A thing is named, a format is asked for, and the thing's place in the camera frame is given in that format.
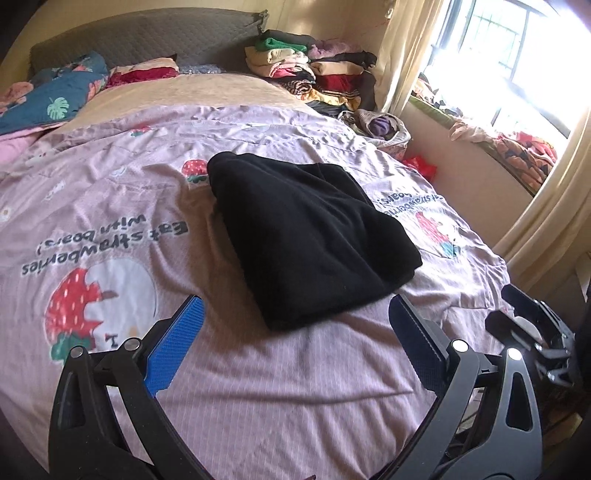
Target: red cloth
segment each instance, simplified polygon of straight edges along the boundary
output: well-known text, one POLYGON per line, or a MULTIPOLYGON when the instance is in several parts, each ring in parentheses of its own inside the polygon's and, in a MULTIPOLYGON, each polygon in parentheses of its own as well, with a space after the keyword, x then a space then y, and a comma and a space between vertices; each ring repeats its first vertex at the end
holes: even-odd
POLYGON ((433 181, 433 177, 437 173, 437 167, 427 163, 421 155, 402 160, 402 164, 415 169, 429 182, 433 181))
POLYGON ((169 79, 176 77, 178 72, 172 67, 157 67, 149 70, 132 70, 128 73, 114 73, 109 77, 106 88, 117 87, 127 83, 144 82, 146 80, 169 79))
POLYGON ((333 92, 353 92, 361 85, 362 75, 318 75, 316 89, 333 92))

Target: cream wall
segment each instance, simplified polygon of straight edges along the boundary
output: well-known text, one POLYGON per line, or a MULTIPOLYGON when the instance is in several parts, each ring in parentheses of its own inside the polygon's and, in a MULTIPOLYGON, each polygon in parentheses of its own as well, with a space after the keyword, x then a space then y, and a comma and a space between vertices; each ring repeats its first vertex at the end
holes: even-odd
POLYGON ((101 18, 167 7, 268 10, 268 28, 316 38, 337 38, 345 31, 354 3, 356 0, 48 0, 31 18, 0 64, 0 92, 27 78, 29 51, 34 44, 101 18))
POLYGON ((475 144, 449 140, 449 132, 412 103, 401 115, 412 140, 407 155, 437 166, 435 190, 493 247, 519 218, 532 196, 475 144))
POLYGON ((388 19, 384 0, 356 0, 353 2, 343 38, 360 44, 364 50, 379 53, 388 19))

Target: purple cloth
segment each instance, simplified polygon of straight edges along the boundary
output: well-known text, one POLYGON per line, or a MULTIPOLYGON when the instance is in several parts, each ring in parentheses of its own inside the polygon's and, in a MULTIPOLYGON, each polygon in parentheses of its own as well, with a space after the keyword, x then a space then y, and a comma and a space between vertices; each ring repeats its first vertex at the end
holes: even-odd
POLYGON ((379 116, 371 120, 368 127, 369 131, 376 137, 385 137, 392 130, 390 121, 384 116, 379 116))
POLYGON ((308 49, 308 58, 312 60, 334 57, 340 53, 358 53, 362 48, 343 40, 319 40, 308 49))

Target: headboard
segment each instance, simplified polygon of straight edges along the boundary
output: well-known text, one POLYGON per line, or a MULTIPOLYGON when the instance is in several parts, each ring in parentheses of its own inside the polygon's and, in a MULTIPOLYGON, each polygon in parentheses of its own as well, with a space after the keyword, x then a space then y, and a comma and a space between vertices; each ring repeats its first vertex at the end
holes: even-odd
POLYGON ((178 54, 180 66, 214 63, 248 72, 244 47, 265 28, 267 11, 219 8, 159 8, 80 25, 31 48, 31 74, 59 67, 90 50, 109 68, 178 54))

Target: beige curtain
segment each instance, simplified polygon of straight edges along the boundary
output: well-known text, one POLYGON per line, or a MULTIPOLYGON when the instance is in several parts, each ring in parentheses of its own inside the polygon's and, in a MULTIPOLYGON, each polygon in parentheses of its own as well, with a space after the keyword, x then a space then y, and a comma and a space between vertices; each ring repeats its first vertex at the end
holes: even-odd
POLYGON ((397 0, 373 69, 378 108, 400 116, 445 0, 397 0))
POLYGON ((525 290, 556 265, 591 215, 591 109, 571 132, 566 150, 515 225, 495 245, 511 281, 525 290))

